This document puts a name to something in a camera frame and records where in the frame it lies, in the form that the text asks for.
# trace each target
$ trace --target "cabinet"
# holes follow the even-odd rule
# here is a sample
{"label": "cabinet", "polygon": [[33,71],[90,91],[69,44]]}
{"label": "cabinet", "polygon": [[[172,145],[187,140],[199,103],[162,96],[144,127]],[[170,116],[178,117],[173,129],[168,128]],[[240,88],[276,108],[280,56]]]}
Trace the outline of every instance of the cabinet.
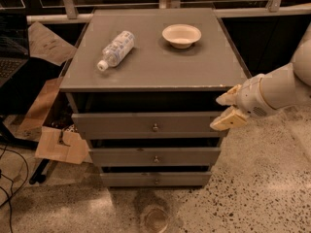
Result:
{"label": "cabinet", "polygon": [[[161,37],[174,23],[198,27],[187,50]],[[135,48],[97,72],[101,50],[121,31]],[[107,186],[207,184],[227,132],[210,122],[215,99],[246,76],[211,9],[97,10],[60,86]]]}

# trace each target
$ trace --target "bowl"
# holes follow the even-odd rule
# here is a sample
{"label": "bowl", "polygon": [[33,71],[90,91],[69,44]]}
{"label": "bowl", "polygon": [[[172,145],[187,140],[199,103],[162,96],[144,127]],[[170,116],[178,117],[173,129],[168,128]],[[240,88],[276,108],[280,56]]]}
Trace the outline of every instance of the bowl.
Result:
{"label": "bowl", "polygon": [[201,38],[201,31],[186,24],[174,24],[162,32],[163,38],[176,49],[187,49]]}

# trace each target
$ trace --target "cardboard box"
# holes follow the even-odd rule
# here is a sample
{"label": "cardboard box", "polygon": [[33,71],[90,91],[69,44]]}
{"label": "cardboard box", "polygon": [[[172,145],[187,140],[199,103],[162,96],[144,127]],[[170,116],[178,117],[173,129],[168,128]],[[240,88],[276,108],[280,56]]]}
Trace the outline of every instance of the cardboard box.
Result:
{"label": "cardboard box", "polygon": [[18,131],[41,128],[41,137],[35,157],[46,158],[67,163],[81,164],[91,162],[88,146],[78,133],[52,128],[68,100],[64,93],[59,92],[62,79],[46,81],[33,105],[25,116]]}

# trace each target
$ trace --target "black laptop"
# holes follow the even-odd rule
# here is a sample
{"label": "black laptop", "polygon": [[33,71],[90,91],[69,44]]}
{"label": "black laptop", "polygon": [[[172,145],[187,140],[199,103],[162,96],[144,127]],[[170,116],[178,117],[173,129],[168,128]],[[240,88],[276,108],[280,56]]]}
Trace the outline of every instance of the black laptop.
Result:
{"label": "black laptop", "polygon": [[0,13],[0,87],[29,59],[27,17]]}

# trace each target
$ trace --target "floor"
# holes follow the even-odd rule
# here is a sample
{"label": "floor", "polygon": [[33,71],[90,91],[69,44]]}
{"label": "floor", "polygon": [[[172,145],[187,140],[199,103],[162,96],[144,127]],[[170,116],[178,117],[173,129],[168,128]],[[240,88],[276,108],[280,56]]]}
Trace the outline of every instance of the floor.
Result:
{"label": "floor", "polygon": [[[311,232],[311,107],[231,129],[202,188],[107,188],[92,164],[52,162],[44,183],[27,179],[34,151],[6,151],[2,174],[14,181],[13,232]],[[11,182],[0,178],[11,194]],[[0,203],[6,200],[0,190]],[[0,207],[10,232],[10,207]]]}

